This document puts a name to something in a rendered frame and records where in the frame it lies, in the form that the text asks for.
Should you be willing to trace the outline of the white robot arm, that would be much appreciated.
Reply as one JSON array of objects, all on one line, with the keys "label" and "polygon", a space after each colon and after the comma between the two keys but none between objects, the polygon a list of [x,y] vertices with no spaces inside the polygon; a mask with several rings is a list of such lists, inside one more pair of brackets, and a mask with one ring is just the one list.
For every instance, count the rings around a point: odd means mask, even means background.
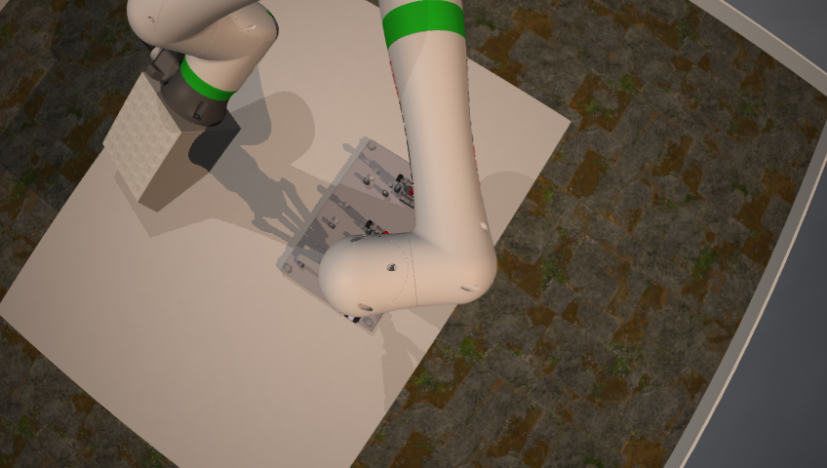
[{"label": "white robot arm", "polygon": [[[276,41],[278,23],[257,1],[128,0],[129,24],[151,51],[145,72],[162,82],[163,99],[180,117],[218,125]],[[325,252],[320,290],[351,317],[471,302],[497,268],[471,130],[462,1],[378,4],[407,137],[415,227],[347,236]]]}]

